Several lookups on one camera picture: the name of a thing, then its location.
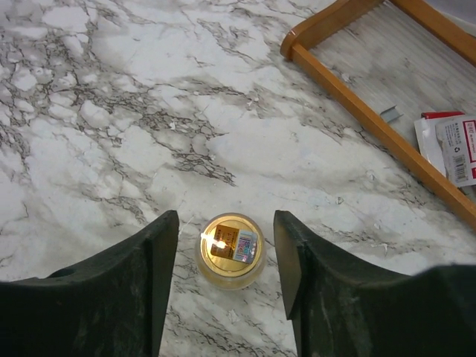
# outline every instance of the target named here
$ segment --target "orange wooden frame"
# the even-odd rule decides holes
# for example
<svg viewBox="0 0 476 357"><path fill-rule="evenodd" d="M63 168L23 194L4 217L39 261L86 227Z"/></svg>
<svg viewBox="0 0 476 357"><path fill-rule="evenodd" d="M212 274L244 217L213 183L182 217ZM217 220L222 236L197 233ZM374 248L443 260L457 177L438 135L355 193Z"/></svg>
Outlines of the orange wooden frame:
<svg viewBox="0 0 476 357"><path fill-rule="evenodd" d="M337 0L289 31L281 45L281 54L321 84L365 129L476 231L476 205L308 51L383 1ZM390 1L476 66L475 38L423 0Z"/></svg>

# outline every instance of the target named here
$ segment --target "gray marble vein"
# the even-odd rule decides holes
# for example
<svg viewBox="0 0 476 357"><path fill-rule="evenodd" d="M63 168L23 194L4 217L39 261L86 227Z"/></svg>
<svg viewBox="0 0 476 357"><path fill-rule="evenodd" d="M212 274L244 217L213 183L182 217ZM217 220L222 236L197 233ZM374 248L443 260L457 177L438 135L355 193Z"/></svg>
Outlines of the gray marble vein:
<svg viewBox="0 0 476 357"><path fill-rule="evenodd" d="M331 2L1 1L0 279L47 276L175 209L161 356L295 356L275 210L403 273L473 263L474 234L279 55L285 33ZM349 73L323 46L328 66ZM353 61L355 83L380 87L391 72L425 93L414 85L428 77L419 67L411 80L378 58L370 70ZM476 75L462 66L457 76ZM444 98L475 110L444 71ZM420 102L442 109L435 96ZM239 292L209 286L193 260L203 225L227 211L249 215L266 236L267 266Z"/></svg>

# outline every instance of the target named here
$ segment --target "marble floor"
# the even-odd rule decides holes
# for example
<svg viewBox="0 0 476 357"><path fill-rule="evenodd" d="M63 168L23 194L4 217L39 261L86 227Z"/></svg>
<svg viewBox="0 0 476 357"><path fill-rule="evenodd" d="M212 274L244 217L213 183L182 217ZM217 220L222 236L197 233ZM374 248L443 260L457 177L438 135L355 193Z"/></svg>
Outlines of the marble floor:
<svg viewBox="0 0 476 357"><path fill-rule="evenodd" d="M331 2L0 1L0 280L45 277L174 209L161 356L295 356L276 209L402 273L474 263L474 233L279 55ZM476 112L463 90L449 103ZM266 236L265 270L238 292L193 261L200 229L229 211Z"/></svg>

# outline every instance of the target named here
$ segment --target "sticker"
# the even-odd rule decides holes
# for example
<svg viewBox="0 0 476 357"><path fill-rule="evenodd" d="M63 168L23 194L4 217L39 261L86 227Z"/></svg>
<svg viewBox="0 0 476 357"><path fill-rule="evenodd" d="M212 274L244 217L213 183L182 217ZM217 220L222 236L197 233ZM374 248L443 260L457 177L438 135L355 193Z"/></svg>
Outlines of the sticker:
<svg viewBox="0 0 476 357"><path fill-rule="evenodd" d="M210 253L237 262L251 264L257 251L258 236L254 232L217 225Z"/></svg>

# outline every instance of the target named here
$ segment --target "red and white packet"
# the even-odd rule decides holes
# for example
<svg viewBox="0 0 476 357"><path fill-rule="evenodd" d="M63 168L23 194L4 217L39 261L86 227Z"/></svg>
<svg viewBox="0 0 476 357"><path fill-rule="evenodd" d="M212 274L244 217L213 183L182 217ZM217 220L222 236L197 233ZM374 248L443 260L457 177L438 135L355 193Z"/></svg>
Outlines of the red and white packet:
<svg viewBox="0 0 476 357"><path fill-rule="evenodd" d="M422 156L476 202L476 116L427 112L414 125Z"/></svg>

